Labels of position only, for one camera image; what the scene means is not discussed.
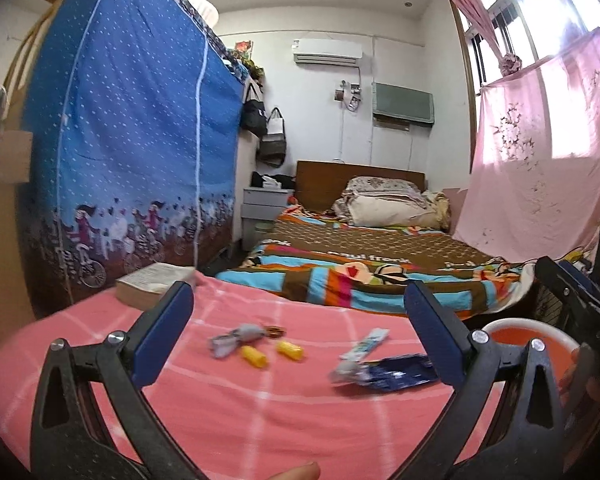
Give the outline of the person's right hand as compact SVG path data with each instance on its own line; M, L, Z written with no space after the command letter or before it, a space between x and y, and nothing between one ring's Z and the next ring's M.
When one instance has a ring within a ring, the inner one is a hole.
M570 389L573 383L573 376L574 374L576 374L576 369L579 361L579 352L579 348L574 349L573 352L571 352L571 365L570 367L568 367L568 370L565 371L565 374L562 375L562 378L559 379L558 389L560 398L562 399L562 403L566 403L569 399ZM600 377L591 375L588 378L585 390L588 396L594 402L600 404Z

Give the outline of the person's left hand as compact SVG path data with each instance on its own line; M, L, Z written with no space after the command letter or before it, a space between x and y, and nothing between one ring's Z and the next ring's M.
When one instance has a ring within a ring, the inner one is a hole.
M268 478L268 480L318 480L321 477L321 468L318 463L309 462Z

